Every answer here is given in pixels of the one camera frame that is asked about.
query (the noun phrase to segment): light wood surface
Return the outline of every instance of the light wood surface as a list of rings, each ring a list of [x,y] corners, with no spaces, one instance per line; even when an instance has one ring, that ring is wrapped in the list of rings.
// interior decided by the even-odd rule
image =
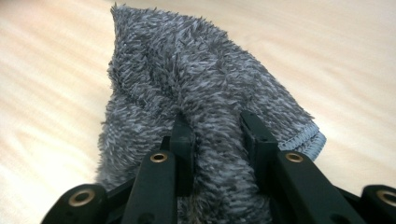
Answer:
[[[91,183],[111,94],[111,1],[0,1],[0,223]],[[396,188],[396,2],[128,1],[203,16],[316,117],[334,185]]]

